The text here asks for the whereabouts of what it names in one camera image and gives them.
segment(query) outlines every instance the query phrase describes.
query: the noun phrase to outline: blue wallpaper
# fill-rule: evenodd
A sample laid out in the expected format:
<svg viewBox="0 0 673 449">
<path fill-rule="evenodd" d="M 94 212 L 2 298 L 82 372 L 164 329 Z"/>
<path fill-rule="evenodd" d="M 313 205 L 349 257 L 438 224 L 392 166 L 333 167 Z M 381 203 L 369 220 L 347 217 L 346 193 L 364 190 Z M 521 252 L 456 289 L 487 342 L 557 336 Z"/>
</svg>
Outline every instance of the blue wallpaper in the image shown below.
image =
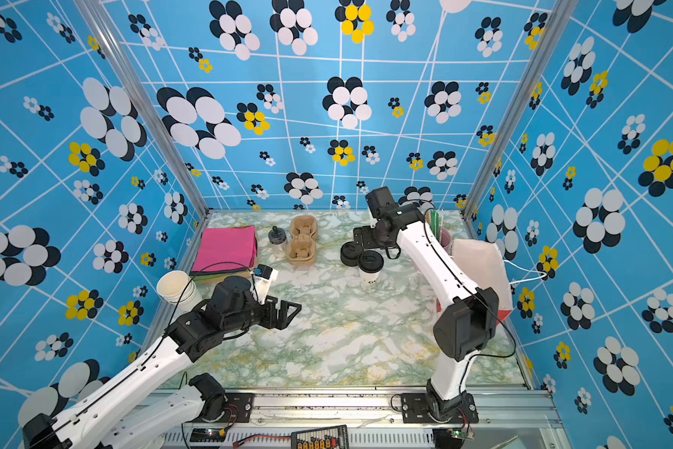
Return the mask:
<svg viewBox="0 0 673 449">
<path fill-rule="evenodd" d="M 105 56 L 71 1 L 0 1 L 0 448 L 134 359 L 194 235 Z"/>
<path fill-rule="evenodd" d="M 579 2 L 471 219 L 545 273 L 512 322 L 573 446 L 673 448 L 673 0 Z"/>
<path fill-rule="evenodd" d="M 102 4 L 212 208 L 453 209 L 554 0 Z"/>
</svg>

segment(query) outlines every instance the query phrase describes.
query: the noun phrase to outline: green marble surface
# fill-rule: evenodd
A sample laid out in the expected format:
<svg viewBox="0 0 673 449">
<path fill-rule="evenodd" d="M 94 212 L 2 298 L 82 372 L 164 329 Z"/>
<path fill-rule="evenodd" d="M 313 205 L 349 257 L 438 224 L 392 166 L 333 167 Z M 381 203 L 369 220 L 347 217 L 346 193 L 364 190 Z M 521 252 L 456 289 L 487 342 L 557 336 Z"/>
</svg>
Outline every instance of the green marble surface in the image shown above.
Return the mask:
<svg viewBox="0 0 673 449">
<path fill-rule="evenodd" d="M 277 260 L 267 233 L 272 224 L 289 229 L 300 213 L 214 212 L 209 228 L 256 226 L 259 262 L 279 270 L 269 294 L 299 302 L 303 309 L 285 330 L 254 327 L 209 351 L 187 372 L 211 373 L 226 388 L 424 385 L 439 348 L 431 335 L 436 296 L 406 254 L 386 260 L 378 288 L 364 291 L 359 270 L 342 265 L 341 245 L 351 230 L 368 224 L 366 211 L 300 211 L 319 223 L 316 263 L 308 268 Z M 468 238 L 457 211 L 443 211 L 454 238 Z M 211 296 L 214 283 L 198 288 Z M 486 354 L 508 354 L 511 342 L 497 333 Z M 162 388 L 177 388 L 182 373 Z M 479 357 L 468 384 L 522 384 L 515 358 Z"/>
</svg>

